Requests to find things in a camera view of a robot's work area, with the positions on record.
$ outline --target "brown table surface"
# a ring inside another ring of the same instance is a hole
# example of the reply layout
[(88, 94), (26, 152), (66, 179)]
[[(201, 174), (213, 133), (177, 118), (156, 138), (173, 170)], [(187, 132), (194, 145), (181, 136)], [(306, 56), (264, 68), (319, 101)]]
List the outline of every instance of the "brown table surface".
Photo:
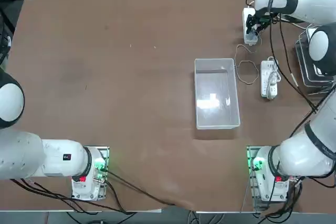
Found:
[[(149, 193), (203, 211), (240, 211), (248, 177), (246, 146), (286, 139), (309, 111), (282, 80), (274, 101), (260, 81), (237, 82), (241, 125), (195, 129), (194, 60), (233, 58), (243, 43), (245, 0), (26, 0), (8, 72), (22, 85), (25, 112), (16, 128), (41, 138), (109, 145), (110, 168)], [(284, 24), (292, 65), (300, 29)], [(262, 46), (237, 59), (271, 55)], [(278, 25), (274, 47), (288, 74)], [(253, 80), (252, 65), (241, 67)], [(70, 195), (69, 178), (39, 179)], [(126, 209), (164, 207), (112, 181)], [(296, 211), (335, 213), (335, 190), (303, 182)], [(69, 209), (65, 204), (0, 183), (1, 210)], [(100, 203), (115, 207), (111, 194)], [(252, 211), (250, 192), (244, 211)]]

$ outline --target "white equipment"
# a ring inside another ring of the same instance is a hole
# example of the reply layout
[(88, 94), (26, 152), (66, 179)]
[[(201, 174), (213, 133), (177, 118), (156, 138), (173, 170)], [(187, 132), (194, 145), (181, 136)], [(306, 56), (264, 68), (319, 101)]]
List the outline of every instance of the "white equipment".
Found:
[(260, 65), (260, 91), (261, 96), (268, 100), (273, 100), (278, 94), (278, 82), (281, 76), (278, 73), (278, 67), (274, 62), (273, 56), (263, 60)]
[[(336, 0), (273, 0), (273, 3), (254, 0), (254, 8), (243, 10), (245, 43), (256, 44), (260, 32), (269, 25), (262, 20), (263, 16), (277, 14), (320, 26), (310, 38), (309, 55), (323, 75), (336, 76)], [(262, 95), (265, 94), (263, 68), (262, 63)], [(285, 201), (290, 176), (323, 176), (331, 172), (336, 162), (335, 135), (336, 93), (333, 91), (304, 129), (279, 146), (264, 146), (258, 151), (253, 168), (261, 199)]]
[(104, 199), (109, 148), (41, 140), (35, 134), (8, 128), (21, 117), (24, 105), (20, 84), (0, 68), (0, 179), (71, 176), (72, 197)]

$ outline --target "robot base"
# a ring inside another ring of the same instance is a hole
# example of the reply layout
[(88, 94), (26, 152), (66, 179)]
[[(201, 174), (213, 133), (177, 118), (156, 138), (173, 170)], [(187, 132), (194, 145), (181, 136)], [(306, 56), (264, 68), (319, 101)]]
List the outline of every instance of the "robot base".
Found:
[[(274, 176), (271, 173), (267, 157), (270, 146), (248, 146), (247, 159), (250, 172), (249, 182), (255, 212), (267, 209), (272, 193)], [(276, 182), (271, 202), (286, 201), (289, 181)]]
[(101, 168), (108, 170), (110, 147), (108, 146), (86, 146), (92, 156), (92, 164), (89, 174), (81, 177), (76, 182), (71, 179), (72, 198), (81, 200), (97, 201), (106, 198), (106, 172), (100, 171)]

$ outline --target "transparent container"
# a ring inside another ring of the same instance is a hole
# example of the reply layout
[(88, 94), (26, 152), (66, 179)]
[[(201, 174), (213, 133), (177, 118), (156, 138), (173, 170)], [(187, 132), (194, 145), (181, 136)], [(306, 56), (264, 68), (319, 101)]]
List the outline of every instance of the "transparent container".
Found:
[(233, 59), (195, 60), (196, 127), (232, 129), (240, 125)]

